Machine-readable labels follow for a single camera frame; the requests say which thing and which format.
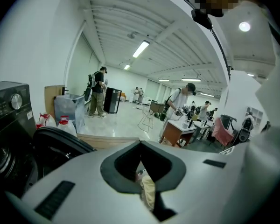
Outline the round black washer door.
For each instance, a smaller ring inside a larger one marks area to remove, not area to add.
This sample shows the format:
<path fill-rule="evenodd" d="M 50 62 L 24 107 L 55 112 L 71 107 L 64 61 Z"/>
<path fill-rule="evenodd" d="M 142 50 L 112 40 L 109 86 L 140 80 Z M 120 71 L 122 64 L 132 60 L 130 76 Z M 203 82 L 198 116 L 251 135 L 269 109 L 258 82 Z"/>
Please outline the round black washer door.
<path fill-rule="evenodd" d="M 38 164 L 46 176 L 67 161 L 95 152 L 96 149 L 78 137 L 54 127 L 41 127 L 36 130 L 32 146 L 37 155 Z"/>

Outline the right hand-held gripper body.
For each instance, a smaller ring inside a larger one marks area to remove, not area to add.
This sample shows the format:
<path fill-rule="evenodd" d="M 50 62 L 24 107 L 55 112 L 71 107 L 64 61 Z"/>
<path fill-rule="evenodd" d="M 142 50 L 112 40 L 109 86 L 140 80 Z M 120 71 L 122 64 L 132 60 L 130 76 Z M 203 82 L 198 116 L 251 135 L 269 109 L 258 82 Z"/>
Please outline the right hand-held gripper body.
<path fill-rule="evenodd" d="M 219 154 L 221 154 L 221 155 L 230 155 L 234 151 L 234 149 L 235 149 L 235 147 L 232 146 L 232 147 L 230 147 L 228 149 L 223 150 Z"/>

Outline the plain upright wooden board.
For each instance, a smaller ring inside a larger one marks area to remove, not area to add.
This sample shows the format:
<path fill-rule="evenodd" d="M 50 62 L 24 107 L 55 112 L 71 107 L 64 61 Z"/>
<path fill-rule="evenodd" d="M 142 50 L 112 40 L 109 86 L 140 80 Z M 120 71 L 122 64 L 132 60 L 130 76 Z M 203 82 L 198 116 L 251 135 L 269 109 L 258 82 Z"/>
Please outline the plain upright wooden board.
<path fill-rule="evenodd" d="M 44 87 L 45 112 L 50 114 L 54 119 L 56 118 L 54 107 L 55 97 L 63 95 L 64 90 L 65 85 L 52 85 Z"/>

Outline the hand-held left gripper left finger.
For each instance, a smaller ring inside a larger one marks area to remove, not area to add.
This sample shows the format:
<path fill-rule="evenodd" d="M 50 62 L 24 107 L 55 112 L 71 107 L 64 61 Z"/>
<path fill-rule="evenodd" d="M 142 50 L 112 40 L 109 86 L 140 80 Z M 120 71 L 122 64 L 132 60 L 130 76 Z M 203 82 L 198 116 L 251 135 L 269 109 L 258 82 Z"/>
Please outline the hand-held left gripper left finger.
<path fill-rule="evenodd" d="M 130 142 L 73 158 L 34 184 L 22 201 L 35 209 L 62 181 L 74 187 L 52 218 L 55 224 L 158 224 L 138 194 L 119 193 L 100 171 L 103 160 Z"/>

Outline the pale yellow clothes piece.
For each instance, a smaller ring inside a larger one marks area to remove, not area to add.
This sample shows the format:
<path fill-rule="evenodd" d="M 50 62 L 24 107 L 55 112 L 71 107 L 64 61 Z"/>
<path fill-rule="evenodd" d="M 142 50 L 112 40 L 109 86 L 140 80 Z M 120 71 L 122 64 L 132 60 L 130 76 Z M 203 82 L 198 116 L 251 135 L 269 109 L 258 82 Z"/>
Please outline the pale yellow clothes piece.
<path fill-rule="evenodd" d="M 142 202 L 148 208 L 149 211 L 153 211 L 155 205 L 155 183 L 149 175 L 145 175 L 140 181 L 140 186 L 142 188 Z"/>

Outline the slatted wooden board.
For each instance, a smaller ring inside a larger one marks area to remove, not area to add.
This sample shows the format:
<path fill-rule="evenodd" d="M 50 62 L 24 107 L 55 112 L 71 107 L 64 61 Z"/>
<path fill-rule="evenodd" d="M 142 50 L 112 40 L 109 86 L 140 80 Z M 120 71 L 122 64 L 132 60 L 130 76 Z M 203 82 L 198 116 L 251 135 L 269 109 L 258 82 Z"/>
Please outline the slatted wooden board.
<path fill-rule="evenodd" d="M 77 134 L 77 137 L 96 150 L 114 147 L 125 143 L 139 141 L 137 137 L 103 137 L 96 135 Z"/>

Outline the black washing machine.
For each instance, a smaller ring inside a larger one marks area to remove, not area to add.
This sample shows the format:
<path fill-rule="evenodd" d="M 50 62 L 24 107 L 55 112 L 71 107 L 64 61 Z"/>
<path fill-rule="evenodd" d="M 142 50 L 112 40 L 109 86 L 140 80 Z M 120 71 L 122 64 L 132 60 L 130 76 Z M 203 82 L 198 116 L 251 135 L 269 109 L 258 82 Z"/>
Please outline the black washing machine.
<path fill-rule="evenodd" d="M 31 146 L 35 131 L 29 85 L 0 82 L 0 187 L 17 197 L 42 175 Z"/>

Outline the pink cloth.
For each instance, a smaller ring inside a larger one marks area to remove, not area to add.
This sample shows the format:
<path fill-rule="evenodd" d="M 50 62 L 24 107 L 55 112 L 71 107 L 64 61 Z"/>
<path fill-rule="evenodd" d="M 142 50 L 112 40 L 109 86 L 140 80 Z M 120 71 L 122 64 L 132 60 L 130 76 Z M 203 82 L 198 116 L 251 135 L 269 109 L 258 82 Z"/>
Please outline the pink cloth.
<path fill-rule="evenodd" d="M 220 118 L 215 119 L 214 129 L 212 131 L 214 137 L 221 145 L 227 146 L 234 138 L 234 135 L 225 129 Z"/>

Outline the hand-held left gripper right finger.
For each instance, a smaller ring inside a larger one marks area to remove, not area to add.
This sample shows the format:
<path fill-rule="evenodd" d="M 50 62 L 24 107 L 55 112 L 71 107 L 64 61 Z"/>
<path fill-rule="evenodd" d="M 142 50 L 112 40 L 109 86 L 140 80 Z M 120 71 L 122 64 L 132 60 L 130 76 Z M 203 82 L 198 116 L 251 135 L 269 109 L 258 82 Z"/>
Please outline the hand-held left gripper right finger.
<path fill-rule="evenodd" d="M 244 224 L 247 144 L 229 154 L 198 152 L 153 142 L 141 143 L 143 155 L 155 153 L 154 211 L 142 211 L 141 224 Z"/>

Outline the person's cream shirt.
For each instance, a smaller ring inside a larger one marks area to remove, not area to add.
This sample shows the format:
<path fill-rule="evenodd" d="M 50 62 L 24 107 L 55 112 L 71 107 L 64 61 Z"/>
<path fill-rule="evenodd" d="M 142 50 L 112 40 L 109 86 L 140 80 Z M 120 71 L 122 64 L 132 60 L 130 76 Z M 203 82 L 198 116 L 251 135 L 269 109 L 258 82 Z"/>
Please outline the person's cream shirt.
<path fill-rule="evenodd" d="M 269 3 L 264 8 L 278 49 L 276 66 L 256 96 L 270 127 L 246 145 L 220 224 L 280 224 L 280 5 Z"/>

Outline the black glass-door cabinet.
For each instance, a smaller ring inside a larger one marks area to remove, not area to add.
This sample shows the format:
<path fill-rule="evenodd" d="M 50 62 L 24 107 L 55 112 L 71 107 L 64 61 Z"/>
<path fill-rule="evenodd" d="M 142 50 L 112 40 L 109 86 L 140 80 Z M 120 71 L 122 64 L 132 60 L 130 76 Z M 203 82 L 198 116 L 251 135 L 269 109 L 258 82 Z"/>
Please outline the black glass-door cabinet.
<path fill-rule="evenodd" d="M 116 114 L 118 112 L 121 93 L 121 90 L 107 88 L 104 101 L 104 111 L 106 113 Z"/>

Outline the grey table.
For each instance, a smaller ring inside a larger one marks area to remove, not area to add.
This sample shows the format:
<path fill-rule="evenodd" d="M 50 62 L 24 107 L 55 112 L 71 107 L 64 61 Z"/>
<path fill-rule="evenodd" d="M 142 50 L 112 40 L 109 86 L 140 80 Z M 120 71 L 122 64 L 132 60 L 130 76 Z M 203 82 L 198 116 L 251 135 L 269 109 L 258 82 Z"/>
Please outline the grey table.
<path fill-rule="evenodd" d="M 203 122 L 198 122 L 195 121 L 194 122 L 194 127 L 195 132 L 194 132 L 194 136 L 193 136 L 193 141 L 197 141 L 197 140 L 201 140 L 205 134 L 207 133 L 207 131 L 213 127 L 214 123 L 212 121 L 203 121 Z"/>

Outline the round ceiling lamp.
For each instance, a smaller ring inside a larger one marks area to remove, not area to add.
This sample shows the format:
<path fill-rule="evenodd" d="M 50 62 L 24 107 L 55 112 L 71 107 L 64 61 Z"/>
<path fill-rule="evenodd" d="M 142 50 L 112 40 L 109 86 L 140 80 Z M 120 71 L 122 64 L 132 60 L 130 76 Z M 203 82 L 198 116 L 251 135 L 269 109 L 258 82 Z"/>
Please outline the round ceiling lamp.
<path fill-rule="evenodd" d="M 242 32 L 248 32 L 251 29 L 250 24 L 246 21 L 241 22 L 238 27 Z"/>

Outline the grey translucent bin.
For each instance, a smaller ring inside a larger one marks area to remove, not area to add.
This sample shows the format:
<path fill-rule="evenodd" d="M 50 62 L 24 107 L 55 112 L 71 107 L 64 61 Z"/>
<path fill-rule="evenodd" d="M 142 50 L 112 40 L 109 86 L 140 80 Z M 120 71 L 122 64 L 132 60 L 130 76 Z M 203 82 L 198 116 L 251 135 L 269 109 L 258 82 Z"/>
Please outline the grey translucent bin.
<path fill-rule="evenodd" d="M 68 116 L 69 120 L 72 121 L 76 132 L 80 133 L 84 127 L 84 104 L 84 96 L 69 93 L 56 96 L 54 98 L 56 123 L 58 124 L 64 116 Z"/>

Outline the white jug red cap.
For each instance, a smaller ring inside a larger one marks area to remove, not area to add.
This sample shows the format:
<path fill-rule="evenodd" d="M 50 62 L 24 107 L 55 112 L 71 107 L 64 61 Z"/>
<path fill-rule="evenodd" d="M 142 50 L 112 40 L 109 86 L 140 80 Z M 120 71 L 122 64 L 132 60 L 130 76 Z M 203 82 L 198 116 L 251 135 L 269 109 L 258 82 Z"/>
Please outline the white jug red cap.
<path fill-rule="evenodd" d="M 45 126 L 57 128 L 54 118 L 48 113 L 40 113 L 39 120 L 35 125 L 37 129 Z"/>
<path fill-rule="evenodd" d="M 69 119 L 68 115 L 60 116 L 60 121 L 58 123 L 57 128 L 77 137 L 76 129 L 72 121 Z"/>

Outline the brown desk white top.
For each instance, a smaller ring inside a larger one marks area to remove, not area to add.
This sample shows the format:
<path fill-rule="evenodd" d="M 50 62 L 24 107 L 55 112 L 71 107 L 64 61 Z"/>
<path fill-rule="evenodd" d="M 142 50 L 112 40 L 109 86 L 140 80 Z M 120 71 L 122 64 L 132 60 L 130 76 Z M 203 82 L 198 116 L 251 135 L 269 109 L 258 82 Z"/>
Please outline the brown desk white top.
<path fill-rule="evenodd" d="M 169 120 L 159 143 L 179 148 L 187 146 L 190 143 L 196 128 L 192 124 L 191 128 L 187 127 L 184 129 L 182 127 L 183 123 L 188 123 L 189 125 L 189 122 Z"/>

